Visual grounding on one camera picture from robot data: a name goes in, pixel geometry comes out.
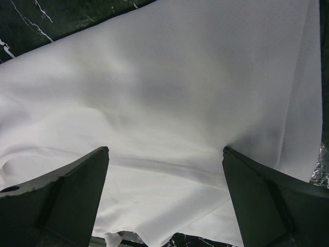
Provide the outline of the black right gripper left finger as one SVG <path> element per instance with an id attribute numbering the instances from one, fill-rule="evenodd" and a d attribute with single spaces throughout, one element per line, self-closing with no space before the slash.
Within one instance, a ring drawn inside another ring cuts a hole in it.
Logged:
<path id="1" fill-rule="evenodd" d="M 108 147 L 1 190 L 1 246 L 88 246 L 109 164 Z"/>

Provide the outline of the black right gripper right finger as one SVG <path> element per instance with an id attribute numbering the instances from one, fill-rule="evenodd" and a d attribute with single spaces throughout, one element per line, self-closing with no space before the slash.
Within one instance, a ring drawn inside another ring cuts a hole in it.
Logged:
<path id="1" fill-rule="evenodd" d="M 223 170 L 244 246 L 328 246 L 328 189 L 226 147 Z"/>

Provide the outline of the white t shirt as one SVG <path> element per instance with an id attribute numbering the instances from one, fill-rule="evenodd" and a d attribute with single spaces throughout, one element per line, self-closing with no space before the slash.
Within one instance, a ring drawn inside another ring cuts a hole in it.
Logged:
<path id="1" fill-rule="evenodd" d="M 321 94 L 318 1 L 156 1 L 1 65 L 1 188 L 107 146 L 94 236 L 242 246 L 223 149 L 308 182 Z"/>

